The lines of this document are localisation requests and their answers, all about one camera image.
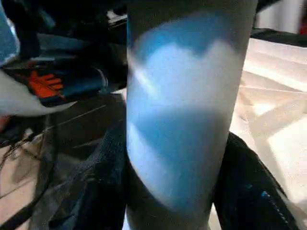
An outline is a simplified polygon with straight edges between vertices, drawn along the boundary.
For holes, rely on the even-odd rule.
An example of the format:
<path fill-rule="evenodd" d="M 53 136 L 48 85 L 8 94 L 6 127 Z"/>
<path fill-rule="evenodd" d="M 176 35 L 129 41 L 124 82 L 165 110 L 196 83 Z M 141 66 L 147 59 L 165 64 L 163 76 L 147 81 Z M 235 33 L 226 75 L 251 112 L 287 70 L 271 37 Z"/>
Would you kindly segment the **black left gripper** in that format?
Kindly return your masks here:
<path fill-rule="evenodd" d="M 10 30 L 10 106 L 68 107 L 126 87 L 126 31 L 106 31 L 108 12 L 138 0 L 30 0 L 29 29 Z"/>

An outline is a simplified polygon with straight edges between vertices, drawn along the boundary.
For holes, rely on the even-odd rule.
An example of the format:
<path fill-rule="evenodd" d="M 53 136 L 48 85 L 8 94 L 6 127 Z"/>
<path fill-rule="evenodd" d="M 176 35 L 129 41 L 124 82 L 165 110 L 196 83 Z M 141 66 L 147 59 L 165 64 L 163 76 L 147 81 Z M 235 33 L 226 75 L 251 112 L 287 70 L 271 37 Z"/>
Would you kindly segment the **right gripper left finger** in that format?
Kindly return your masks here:
<path fill-rule="evenodd" d="M 110 128 L 71 177 L 50 230 L 120 230 L 126 209 L 126 124 Z"/>

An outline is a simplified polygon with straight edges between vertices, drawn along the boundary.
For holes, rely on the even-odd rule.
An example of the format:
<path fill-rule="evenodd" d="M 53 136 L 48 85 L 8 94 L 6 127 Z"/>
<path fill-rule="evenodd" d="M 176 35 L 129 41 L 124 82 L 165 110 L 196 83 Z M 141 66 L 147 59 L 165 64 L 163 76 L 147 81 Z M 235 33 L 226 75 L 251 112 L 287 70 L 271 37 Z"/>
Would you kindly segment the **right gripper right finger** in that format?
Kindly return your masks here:
<path fill-rule="evenodd" d="M 214 206 L 223 230 L 299 230 L 288 197 L 239 136 L 229 133 Z"/>

